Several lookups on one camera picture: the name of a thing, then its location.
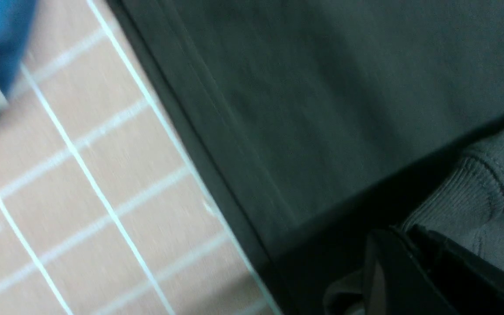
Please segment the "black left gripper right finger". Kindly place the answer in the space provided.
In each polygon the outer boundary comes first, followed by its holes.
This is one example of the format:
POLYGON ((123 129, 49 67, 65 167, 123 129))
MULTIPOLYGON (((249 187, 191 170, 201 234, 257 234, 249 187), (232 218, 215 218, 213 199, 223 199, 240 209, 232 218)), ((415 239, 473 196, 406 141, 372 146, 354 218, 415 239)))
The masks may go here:
POLYGON ((394 271, 394 315, 504 315, 504 271, 422 227, 394 229, 406 271, 394 271))

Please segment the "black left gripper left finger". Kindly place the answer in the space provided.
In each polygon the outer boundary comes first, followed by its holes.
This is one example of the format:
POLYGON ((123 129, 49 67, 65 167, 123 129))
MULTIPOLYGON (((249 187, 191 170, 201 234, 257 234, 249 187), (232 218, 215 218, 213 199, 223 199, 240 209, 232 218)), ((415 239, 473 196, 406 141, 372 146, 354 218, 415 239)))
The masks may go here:
POLYGON ((458 314, 392 231, 367 236, 363 300, 367 315, 458 314))

